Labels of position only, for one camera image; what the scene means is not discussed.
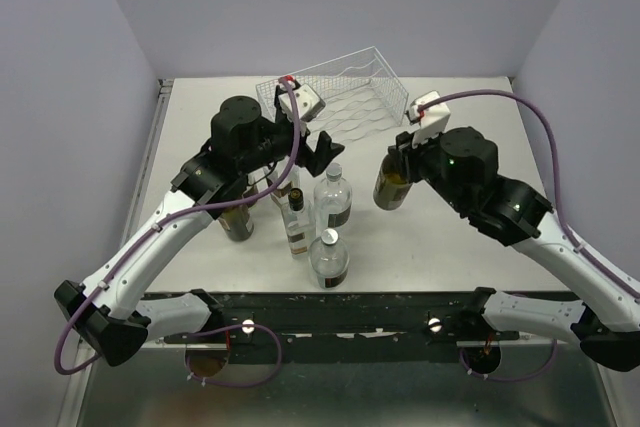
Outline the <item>green wine bottle brown label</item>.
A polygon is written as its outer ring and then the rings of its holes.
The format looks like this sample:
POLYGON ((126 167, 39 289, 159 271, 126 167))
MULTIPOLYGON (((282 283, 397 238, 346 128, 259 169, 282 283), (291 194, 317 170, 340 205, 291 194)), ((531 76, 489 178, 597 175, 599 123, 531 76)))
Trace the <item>green wine bottle brown label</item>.
POLYGON ((392 156, 387 154, 380 165, 373 200, 382 210, 396 210, 403 204, 411 186, 400 174, 392 156))

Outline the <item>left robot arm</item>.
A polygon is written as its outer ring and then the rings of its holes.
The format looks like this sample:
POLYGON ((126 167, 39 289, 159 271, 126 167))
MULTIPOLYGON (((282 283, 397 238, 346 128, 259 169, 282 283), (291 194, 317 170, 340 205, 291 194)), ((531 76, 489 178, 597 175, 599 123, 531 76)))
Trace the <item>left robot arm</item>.
POLYGON ((275 118, 262 114, 257 100, 233 96, 222 102, 210 122, 210 136, 186 161, 169 191, 143 227, 96 272, 81 282, 66 280, 54 298, 75 331, 110 366, 133 357, 147 342, 177 334, 192 334, 201 342, 214 340, 222 327, 220 315, 206 293, 144 300, 147 288, 191 239, 226 210, 244 207, 270 195, 282 183, 246 196, 248 177, 284 161, 318 176, 343 152, 343 145, 320 132, 309 147, 308 122, 325 108, 307 84, 291 76, 279 79, 275 118))

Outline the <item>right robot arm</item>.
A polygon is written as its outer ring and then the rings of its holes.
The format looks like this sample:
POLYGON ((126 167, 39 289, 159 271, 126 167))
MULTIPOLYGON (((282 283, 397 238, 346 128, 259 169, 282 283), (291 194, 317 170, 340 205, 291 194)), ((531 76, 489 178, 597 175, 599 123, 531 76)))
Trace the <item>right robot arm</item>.
POLYGON ((471 127, 419 145, 403 132, 388 153, 403 179, 426 182, 479 233, 532 259, 577 297, 551 301, 476 288, 459 315, 467 336, 531 333, 577 345, 611 370, 638 367, 638 280, 564 227, 542 194, 500 175, 494 142, 471 127))

